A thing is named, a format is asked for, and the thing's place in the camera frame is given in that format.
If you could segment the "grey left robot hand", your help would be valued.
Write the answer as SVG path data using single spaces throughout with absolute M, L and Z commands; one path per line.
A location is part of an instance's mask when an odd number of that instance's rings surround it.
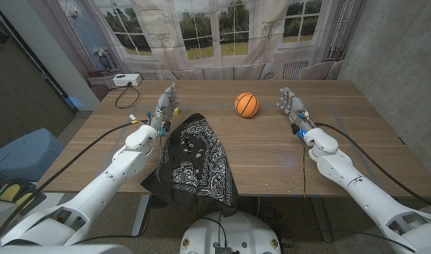
M 172 83 L 159 96 L 155 111 L 150 120 L 150 126 L 158 131 L 163 122 L 170 121 L 173 118 L 174 110 L 178 106 L 178 93 L 176 84 Z

